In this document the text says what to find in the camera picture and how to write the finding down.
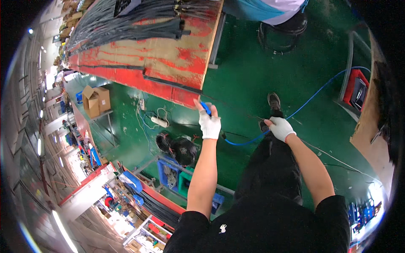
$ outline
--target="black shoe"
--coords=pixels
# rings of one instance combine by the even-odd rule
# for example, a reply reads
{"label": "black shoe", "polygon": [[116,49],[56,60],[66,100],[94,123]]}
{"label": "black shoe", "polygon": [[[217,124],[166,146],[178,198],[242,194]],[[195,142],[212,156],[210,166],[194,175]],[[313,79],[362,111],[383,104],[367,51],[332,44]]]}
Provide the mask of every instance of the black shoe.
{"label": "black shoe", "polygon": [[262,133],[269,130],[269,126],[266,125],[266,123],[264,121],[259,121],[259,127],[260,127],[260,130],[262,131]]}
{"label": "black shoe", "polygon": [[280,110],[280,99],[276,93],[269,93],[267,95],[267,102],[269,103],[269,106],[273,112]]}

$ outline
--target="green plastic crate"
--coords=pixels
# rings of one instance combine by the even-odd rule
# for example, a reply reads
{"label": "green plastic crate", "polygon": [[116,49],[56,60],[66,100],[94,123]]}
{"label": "green plastic crate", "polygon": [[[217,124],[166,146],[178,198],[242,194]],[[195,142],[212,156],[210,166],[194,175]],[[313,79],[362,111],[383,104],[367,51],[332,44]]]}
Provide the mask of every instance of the green plastic crate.
{"label": "green plastic crate", "polygon": [[[194,172],[194,169],[191,167],[186,167],[187,170]],[[182,195],[183,197],[187,198],[187,194],[188,194],[188,187],[186,186],[186,183],[190,183],[191,182],[191,178],[192,175],[189,175],[187,173],[185,173],[184,171],[182,171],[179,175],[179,191],[178,193],[180,195]]]}

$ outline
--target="white logo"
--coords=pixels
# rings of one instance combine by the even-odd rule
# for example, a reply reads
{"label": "white logo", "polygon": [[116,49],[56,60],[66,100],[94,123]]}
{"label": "white logo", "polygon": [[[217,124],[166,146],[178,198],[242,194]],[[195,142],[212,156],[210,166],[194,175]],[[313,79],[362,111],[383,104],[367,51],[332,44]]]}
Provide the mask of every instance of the white logo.
{"label": "white logo", "polygon": [[226,232],[225,228],[226,228],[226,224],[222,224],[220,227],[221,232],[219,232],[219,234],[225,233]]}

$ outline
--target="black t-shirt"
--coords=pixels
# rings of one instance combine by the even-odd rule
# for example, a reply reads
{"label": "black t-shirt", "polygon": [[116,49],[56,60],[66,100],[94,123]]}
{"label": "black t-shirt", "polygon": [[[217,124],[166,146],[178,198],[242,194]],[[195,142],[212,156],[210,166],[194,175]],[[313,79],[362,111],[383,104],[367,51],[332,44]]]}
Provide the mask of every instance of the black t-shirt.
{"label": "black t-shirt", "polygon": [[210,224],[199,212],[181,215],[165,253],[347,252],[349,219],[343,196],[315,213],[282,196],[246,196]]}

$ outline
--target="hand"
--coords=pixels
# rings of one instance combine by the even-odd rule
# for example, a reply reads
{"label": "hand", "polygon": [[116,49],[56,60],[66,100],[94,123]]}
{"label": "hand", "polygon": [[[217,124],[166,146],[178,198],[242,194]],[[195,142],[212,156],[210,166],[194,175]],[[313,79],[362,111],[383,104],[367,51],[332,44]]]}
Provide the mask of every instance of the hand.
{"label": "hand", "polygon": [[198,123],[201,126],[202,138],[218,140],[221,131],[221,118],[218,117],[217,108],[211,103],[206,103],[211,110],[212,116],[209,116],[197,99],[194,99],[194,104],[200,112]]}
{"label": "hand", "polygon": [[264,123],[269,126],[274,136],[283,142],[286,142],[286,138],[289,134],[297,135],[290,123],[283,118],[271,117],[270,120],[265,119]]}

